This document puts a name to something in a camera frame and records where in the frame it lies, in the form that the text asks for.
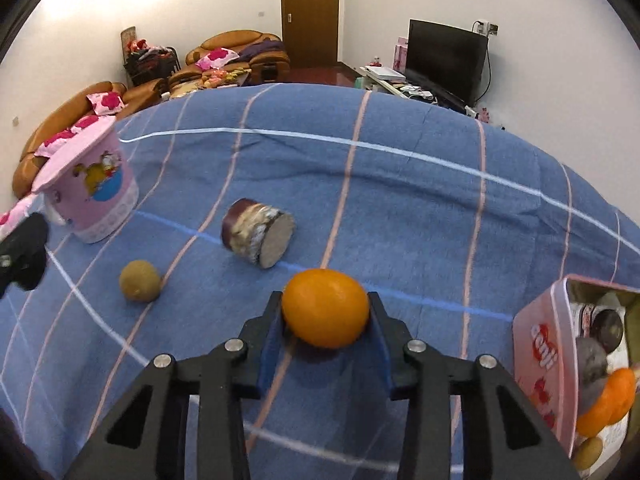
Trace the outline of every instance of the metal bolt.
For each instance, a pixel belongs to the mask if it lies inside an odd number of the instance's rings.
[[[160,354],[154,359],[154,366],[156,368],[167,368],[170,364],[171,356],[169,354]]]
[[[480,366],[484,368],[495,368],[498,364],[495,357],[489,354],[481,355],[478,362],[480,363]]]
[[[242,339],[230,339],[225,343],[225,350],[227,352],[239,352],[244,347],[244,342]]]
[[[420,341],[419,339],[411,339],[411,341],[406,344],[406,347],[409,349],[409,352],[416,352],[419,354],[427,349],[427,343]]]

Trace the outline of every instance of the power cord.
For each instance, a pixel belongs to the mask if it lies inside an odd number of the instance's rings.
[[[486,60],[487,60],[487,63],[489,64],[489,83],[487,84],[486,88],[484,89],[484,92],[482,92],[482,95],[478,99],[476,99],[474,107],[478,104],[480,99],[482,99],[484,97],[484,94],[486,94],[489,91],[489,86],[491,86],[491,58],[489,57],[489,51],[488,50],[486,51]]]

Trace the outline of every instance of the wooden door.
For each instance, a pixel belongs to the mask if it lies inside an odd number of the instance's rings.
[[[282,35],[292,67],[335,66],[338,0],[282,0]]]

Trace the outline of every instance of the wooden floor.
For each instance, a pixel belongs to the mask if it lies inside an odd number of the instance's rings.
[[[290,83],[315,83],[331,86],[350,86],[357,74],[346,67],[336,68],[292,68],[287,81]]]

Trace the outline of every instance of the leather couch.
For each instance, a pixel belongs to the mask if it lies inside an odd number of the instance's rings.
[[[13,180],[14,195],[18,199],[27,196],[31,192],[31,185],[36,175],[44,166],[44,163],[49,160],[44,156],[35,156],[33,152],[38,149],[44,140],[66,128],[70,128],[82,117],[94,113],[89,99],[86,98],[87,95],[111,91],[120,94],[122,101],[127,105],[123,111],[116,115],[116,120],[120,120],[158,104],[161,101],[162,93],[166,91],[166,80],[156,79],[136,86],[131,90],[127,90],[127,87],[122,83],[111,83],[109,81],[96,83],[78,92],[78,94],[49,115],[31,135],[22,150],[20,163],[15,170]]]
[[[209,38],[187,54],[185,67],[169,78],[169,88],[173,88],[180,83],[199,79],[202,76],[202,70],[195,63],[211,50],[222,47],[235,50],[238,54],[241,54],[245,47],[260,43],[263,40],[280,41],[280,38],[274,34],[256,30],[232,30]],[[224,66],[224,69],[229,71],[236,68],[250,68],[252,70],[251,79],[249,79],[251,84],[284,81],[289,75],[290,60],[286,52],[275,50],[258,54],[249,62],[232,62]]]

